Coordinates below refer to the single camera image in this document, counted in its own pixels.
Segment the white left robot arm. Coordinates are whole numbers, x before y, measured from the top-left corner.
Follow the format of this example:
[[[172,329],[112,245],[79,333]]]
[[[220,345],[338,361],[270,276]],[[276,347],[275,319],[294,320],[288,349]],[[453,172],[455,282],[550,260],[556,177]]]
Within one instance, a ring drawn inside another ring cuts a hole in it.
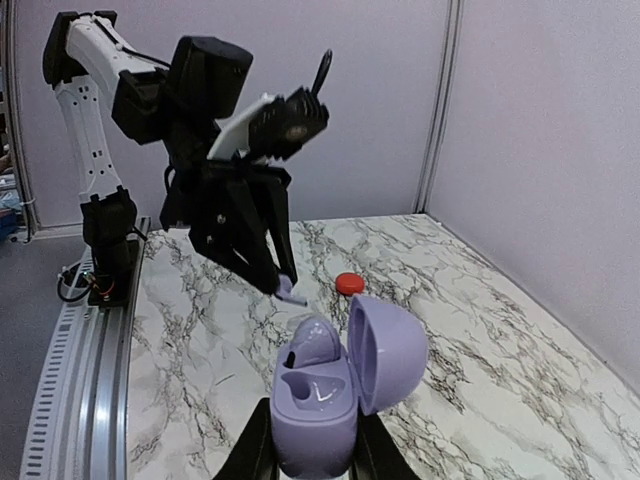
[[[137,208],[110,158],[100,109],[140,145],[168,154],[164,229],[187,228],[194,250],[267,295],[291,299],[297,280],[289,236],[289,174],[314,126],[306,89],[236,104],[250,52],[211,36],[185,36],[164,62],[136,51],[116,32],[113,11],[59,13],[43,74],[56,95],[82,171],[83,237],[92,287],[107,296],[133,267],[127,240]]]

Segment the purple charging case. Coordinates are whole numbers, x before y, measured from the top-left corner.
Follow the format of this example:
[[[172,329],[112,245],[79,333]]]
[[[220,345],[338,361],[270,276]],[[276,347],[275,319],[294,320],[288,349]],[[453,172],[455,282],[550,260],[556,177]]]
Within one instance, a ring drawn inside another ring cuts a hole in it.
[[[424,327],[397,305],[356,295],[337,361],[287,368],[289,343],[278,353],[270,398],[279,467],[293,479],[337,478],[351,464],[358,414],[384,411],[420,383],[428,357]]]

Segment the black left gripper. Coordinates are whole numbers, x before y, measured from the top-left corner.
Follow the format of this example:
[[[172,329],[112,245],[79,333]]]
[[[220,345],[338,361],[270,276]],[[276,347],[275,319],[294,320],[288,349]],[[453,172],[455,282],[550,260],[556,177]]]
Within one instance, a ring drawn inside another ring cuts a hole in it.
[[[236,168],[206,160],[191,170],[168,166],[166,198],[160,212],[164,230],[190,227],[195,251],[231,271],[264,294],[274,294],[278,272],[298,281],[290,243],[285,169],[266,165]],[[278,267],[266,242],[269,232]]]

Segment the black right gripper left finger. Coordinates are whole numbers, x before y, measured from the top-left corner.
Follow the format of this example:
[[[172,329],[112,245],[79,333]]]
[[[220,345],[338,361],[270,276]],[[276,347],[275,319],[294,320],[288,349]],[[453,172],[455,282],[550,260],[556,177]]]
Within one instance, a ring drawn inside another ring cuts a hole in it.
[[[260,399],[214,480],[276,480],[278,461],[271,436],[268,399]]]

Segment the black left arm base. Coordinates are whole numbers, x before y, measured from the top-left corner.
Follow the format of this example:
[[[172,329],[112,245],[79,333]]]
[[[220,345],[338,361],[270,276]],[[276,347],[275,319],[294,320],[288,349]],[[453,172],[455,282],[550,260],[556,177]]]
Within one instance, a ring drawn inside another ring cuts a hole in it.
[[[81,204],[83,239],[90,249],[93,269],[82,274],[85,288],[75,296],[62,292],[64,275],[57,282],[57,295],[67,304],[87,300],[91,306],[118,308],[129,304],[134,268],[140,253],[135,234],[147,237],[136,227],[137,207],[123,186],[101,198],[97,194]]]

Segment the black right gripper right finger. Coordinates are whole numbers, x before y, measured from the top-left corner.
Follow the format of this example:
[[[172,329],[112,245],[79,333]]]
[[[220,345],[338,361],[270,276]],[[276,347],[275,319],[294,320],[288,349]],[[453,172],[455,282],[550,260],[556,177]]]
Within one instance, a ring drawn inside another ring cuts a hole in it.
[[[415,472],[404,459],[377,414],[358,414],[357,438],[349,478],[410,480]]]

